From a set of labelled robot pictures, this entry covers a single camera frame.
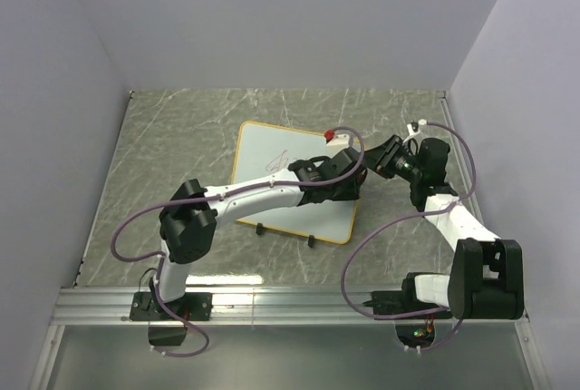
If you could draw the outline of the yellow framed whiteboard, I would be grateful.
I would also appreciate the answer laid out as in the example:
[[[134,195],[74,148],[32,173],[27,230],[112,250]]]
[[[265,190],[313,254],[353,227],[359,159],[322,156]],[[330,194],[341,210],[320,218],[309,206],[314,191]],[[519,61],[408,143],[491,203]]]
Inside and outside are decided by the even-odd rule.
[[[232,182],[262,180],[296,160],[326,153],[325,137],[320,132],[291,129],[262,122],[240,125]],[[298,208],[269,210],[243,218],[246,224],[259,225],[301,237],[333,244],[347,243],[353,233],[355,201],[309,204]]]

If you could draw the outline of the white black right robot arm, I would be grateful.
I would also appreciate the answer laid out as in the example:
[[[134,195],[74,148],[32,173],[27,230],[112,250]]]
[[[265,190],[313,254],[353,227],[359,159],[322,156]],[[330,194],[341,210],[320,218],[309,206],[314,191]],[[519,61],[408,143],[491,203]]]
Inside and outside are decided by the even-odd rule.
[[[484,227],[447,181],[450,146],[437,138],[417,150],[398,136],[364,154],[366,167],[385,179],[410,185],[411,204],[434,226],[454,256],[448,275],[410,273],[392,292],[387,312],[420,317],[429,310],[457,319],[519,319],[524,313],[520,245]]]

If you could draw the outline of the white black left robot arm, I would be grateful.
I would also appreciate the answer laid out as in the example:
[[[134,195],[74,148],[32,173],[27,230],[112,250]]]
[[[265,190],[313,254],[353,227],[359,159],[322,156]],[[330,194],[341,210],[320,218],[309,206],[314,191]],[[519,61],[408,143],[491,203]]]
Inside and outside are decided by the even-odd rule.
[[[228,186],[183,183],[159,215],[165,259],[150,282],[151,308],[163,319],[180,314],[191,264],[209,253],[217,229],[268,210],[358,200],[366,176],[360,153],[345,148],[333,157],[294,161],[262,179]]]

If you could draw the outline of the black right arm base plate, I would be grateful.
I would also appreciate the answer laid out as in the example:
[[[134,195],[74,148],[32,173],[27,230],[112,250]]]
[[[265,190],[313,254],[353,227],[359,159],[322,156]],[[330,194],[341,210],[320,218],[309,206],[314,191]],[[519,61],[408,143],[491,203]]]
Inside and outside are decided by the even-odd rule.
[[[374,320],[381,316],[399,315],[408,311],[401,290],[375,290],[362,306],[372,311]]]

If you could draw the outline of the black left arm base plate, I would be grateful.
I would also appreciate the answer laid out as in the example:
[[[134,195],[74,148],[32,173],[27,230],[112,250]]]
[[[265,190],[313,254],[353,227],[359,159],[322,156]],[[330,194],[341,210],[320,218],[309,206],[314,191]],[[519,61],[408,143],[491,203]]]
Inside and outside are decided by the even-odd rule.
[[[186,293],[182,298],[170,301],[166,307],[175,315],[188,321],[209,321],[212,294],[209,292]],[[129,321],[171,320],[151,291],[136,292],[132,299]]]

